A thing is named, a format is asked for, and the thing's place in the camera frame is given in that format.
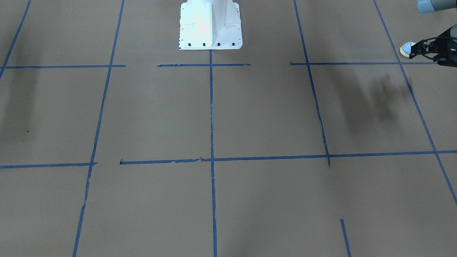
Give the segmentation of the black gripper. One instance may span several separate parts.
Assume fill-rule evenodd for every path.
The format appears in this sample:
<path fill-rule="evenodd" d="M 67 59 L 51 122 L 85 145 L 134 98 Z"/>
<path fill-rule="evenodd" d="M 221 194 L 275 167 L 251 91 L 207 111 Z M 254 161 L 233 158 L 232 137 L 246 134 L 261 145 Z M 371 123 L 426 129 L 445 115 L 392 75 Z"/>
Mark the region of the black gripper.
<path fill-rule="evenodd" d="M 410 47 L 409 59 L 424 57 L 440 66 L 457 66 L 457 25 L 439 36 L 423 39 Z"/>

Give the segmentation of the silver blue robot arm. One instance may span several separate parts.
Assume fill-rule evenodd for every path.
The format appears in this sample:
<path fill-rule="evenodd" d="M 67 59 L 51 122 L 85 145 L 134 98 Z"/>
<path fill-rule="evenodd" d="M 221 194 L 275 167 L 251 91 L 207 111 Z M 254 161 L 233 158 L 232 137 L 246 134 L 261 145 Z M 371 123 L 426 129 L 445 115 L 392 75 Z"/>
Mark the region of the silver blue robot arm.
<path fill-rule="evenodd" d="M 441 10 L 455 9 L 455 0 L 418 0 L 417 10 L 426 14 Z M 450 27 L 439 36 L 424 39 L 410 47 L 408 58 L 412 59 L 417 55 L 432 60 L 441 66 L 457 66 L 457 28 Z"/>

